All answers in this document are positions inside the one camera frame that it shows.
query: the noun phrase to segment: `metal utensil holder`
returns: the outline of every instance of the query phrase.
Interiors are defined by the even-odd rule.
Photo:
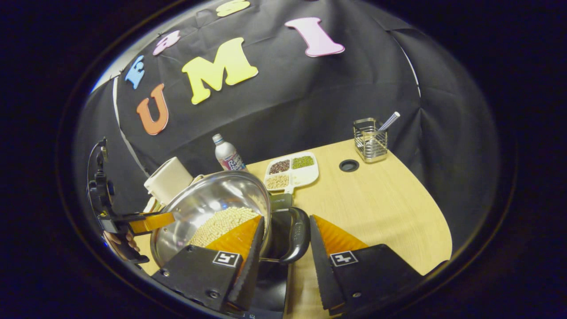
[[[353,122],[354,145],[365,163],[374,163],[388,156],[388,130],[379,131],[376,120],[368,117]]]

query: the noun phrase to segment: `wooden table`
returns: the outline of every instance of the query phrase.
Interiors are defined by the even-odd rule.
[[[391,152],[380,162],[366,164],[354,148],[354,141],[310,149],[319,164],[315,183],[296,188],[294,205],[308,215],[318,215],[364,243],[386,244],[421,275],[451,257],[452,240],[447,222],[425,187]],[[346,173],[338,168],[343,160],[360,163]],[[248,165],[250,173],[264,179],[266,160]],[[142,253],[151,259],[150,235],[138,236]],[[152,260],[141,265],[153,274]],[[294,263],[291,294],[285,318],[328,318],[323,309],[311,248]]]

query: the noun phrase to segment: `yellow letter m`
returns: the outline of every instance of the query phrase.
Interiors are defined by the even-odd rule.
[[[211,96],[211,91],[203,86],[203,81],[219,91],[222,88],[222,77],[226,69],[226,84],[234,85],[258,74],[258,69],[251,66],[242,51],[243,38],[237,37],[221,44],[217,50],[214,63],[202,57],[187,62],[181,69],[187,73],[193,98],[191,103],[198,104]]]

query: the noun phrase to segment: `pink letter i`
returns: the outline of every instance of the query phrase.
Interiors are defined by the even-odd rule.
[[[307,50],[305,50],[307,56],[319,57],[344,51],[345,47],[333,42],[321,28],[320,21],[319,18],[299,18],[286,22],[285,26],[295,28],[303,37],[307,43]]]

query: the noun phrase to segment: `plastic bottle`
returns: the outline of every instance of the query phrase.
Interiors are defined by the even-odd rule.
[[[217,146],[214,154],[224,170],[248,171],[242,161],[242,157],[240,157],[233,144],[225,141],[220,134],[213,136],[213,142]]]

